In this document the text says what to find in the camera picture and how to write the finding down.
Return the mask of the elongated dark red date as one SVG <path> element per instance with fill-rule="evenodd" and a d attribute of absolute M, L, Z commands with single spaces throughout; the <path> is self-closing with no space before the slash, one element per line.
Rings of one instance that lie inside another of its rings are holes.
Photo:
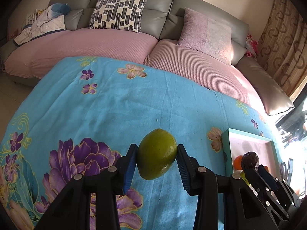
<path fill-rule="evenodd" d="M 259 156 L 253 151 L 247 152 L 243 155 L 240 164 L 244 172 L 250 169 L 258 171 Z"/>

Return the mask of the small green fruit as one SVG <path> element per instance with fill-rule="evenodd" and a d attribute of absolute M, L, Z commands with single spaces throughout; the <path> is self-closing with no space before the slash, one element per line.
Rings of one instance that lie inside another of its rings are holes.
<path fill-rule="evenodd" d="M 171 133 L 155 129 L 141 141 L 137 152 L 140 176 L 154 180 L 163 176 L 172 166 L 177 155 L 177 143 Z"/>

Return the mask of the orange mandarin on cloth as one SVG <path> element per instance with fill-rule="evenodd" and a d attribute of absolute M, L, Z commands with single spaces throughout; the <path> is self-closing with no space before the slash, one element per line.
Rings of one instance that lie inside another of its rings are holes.
<path fill-rule="evenodd" d="M 242 161 L 243 156 L 242 155 L 238 155 L 234 161 L 233 161 L 233 167 L 236 170 L 242 170 L 242 166 L 241 166 L 241 161 Z"/>

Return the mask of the white tray teal rim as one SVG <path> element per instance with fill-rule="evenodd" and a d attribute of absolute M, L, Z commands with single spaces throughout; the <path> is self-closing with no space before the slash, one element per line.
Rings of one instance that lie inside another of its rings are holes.
<path fill-rule="evenodd" d="M 227 176 L 237 172 L 233 166 L 237 156 L 253 151 L 259 157 L 259 164 L 268 166 L 272 176 L 281 178 L 280 162 L 278 161 L 273 140 L 230 128 L 222 133 L 221 140 L 225 153 L 225 171 Z"/>

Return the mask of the blue floral tablecloth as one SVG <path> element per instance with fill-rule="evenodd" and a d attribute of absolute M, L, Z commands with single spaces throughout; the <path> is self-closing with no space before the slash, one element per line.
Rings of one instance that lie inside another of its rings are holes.
<path fill-rule="evenodd" d="M 17 229 L 34 229 L 75 174 L 99 174 L 154 129 L 225 174 L 221 134 L 279 143 L 247 104 L 176 74 L 103 57 L 58 62 L 21 103 L 1 142 L 1 203 Z"/>

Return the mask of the brown patterned curtain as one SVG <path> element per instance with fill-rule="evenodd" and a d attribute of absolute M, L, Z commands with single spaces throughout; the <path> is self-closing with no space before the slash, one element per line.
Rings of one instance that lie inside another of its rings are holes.
<path fill-rule="evenodd" d="M 290 0 L 274 0 L 257 61 L 294 101 L 306 85 L 306 22 Z"/>

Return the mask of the pink floral cloth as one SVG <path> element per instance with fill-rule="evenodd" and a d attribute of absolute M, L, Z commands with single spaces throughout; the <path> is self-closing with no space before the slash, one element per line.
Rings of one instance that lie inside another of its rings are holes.
<path fill-rule="evenodd" d="M 246 45 L 245 45 L 245 49 L 246 49 L 245 56 L 256 60 L 257 55 L 258 55 L 257 47 L 258 47 L 258 41 L 255 40 L 251 34 L 248 34 L 246 38 Z"/>

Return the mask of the pink sofa cover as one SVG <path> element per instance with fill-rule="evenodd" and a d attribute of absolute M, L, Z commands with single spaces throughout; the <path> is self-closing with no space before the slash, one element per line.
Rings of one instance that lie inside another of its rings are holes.
<path fill-rule="evenodd" d="M 107 57 L 172 72 L 233 97 L 263 112 L 264 105 L 248 80 L 232 65 L 196 50 L 178 46 L 176 40 L 120 30 L 60 31 L 18 47 L 13 40 L 1 47 L 1 62 L 15 80 L 30 85 L 43 78 L 65 57 Z"/>

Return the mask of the pink square cushion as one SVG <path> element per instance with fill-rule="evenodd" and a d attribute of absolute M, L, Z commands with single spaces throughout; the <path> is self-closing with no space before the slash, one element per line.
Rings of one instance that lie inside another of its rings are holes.
<path fill-rule="evenodd" d="M 233 58 L 232 30 L 221 22 L 185 8 L 179 46 L 199 51 L 230 65 Z"/>

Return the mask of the white blue clothing pile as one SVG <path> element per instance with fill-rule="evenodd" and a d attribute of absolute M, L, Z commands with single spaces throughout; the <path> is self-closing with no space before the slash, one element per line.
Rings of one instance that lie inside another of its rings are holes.
<path fill-rule="evenodd" d="M 64 17 L 70 12 L 68 4 L 55 3 L 45 9 L 38 18 L 13 40 L 16 46 L 21 46 L 31 40 L 55 32 L 65 31 Z"/>

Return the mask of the grey leather sofa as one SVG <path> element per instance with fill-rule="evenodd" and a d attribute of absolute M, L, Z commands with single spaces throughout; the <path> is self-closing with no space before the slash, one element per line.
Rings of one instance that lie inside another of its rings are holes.
<path fill-rule="evenodd" d="M 88 24 L 97 1 L 50 0 L 50 5 L 55 3 L 68 4 L 71 10 L 64 20 L 66 30 L 76 31 L 84 28 L 90 29 Z M 264 112 L 267 115 L 284 113 L 294 107 L 290 98 L 277 82 L 254 59 L 245 56 L 243 46 L 249 30 L 248 24 L 218 7 L 202 0 L 147 0 L 140 21 L 140 33 L 151 35 L 157 40 L 170 39 L 176 40 L 178 43 L 184 26 L 185 8 L 187 7 L 230 26 L 234 55 L 230 65 L 238 69 L 256 90 L 264 105 Z M 8 76 L 11 80 L 21 83 L 9 74 Z M 36 78 L 31 79 L 31 84 L 28 86 L 35 86 L 39 80 Z"/>

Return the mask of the black white patterned cushion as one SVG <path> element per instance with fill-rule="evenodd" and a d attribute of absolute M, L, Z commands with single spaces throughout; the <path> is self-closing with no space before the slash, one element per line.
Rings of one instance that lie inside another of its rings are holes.
<path fill-rule="evenodd" d="M 140 21 L 146 2 L 147 0 L 98 0 L 88 27 L 140 33 Z"/>

